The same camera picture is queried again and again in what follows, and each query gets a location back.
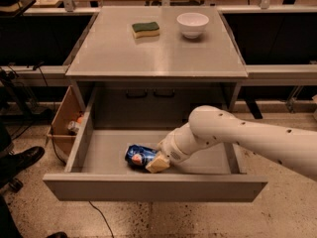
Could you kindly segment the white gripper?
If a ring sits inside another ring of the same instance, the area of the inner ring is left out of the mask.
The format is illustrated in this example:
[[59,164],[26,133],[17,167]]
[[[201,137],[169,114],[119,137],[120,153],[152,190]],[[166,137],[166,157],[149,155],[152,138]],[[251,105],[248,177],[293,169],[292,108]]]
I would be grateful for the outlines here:
[[189,159],[198,150],[197,138],[192,133],[189,124],[174,129],[158,143],[159,152],[146,165],[146,170],[152,174],[162,172],[170,167]]

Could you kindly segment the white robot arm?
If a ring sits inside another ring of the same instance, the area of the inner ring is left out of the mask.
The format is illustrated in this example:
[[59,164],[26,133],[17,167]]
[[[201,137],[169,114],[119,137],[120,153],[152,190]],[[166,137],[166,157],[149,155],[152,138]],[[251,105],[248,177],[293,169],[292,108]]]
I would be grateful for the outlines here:
[[192,110],[186,124],[158,143],[158,153],[146,169],[159,173],[220,143],[236,144],[307,178],[317,179],[317,132],[244,121],[207,105]]

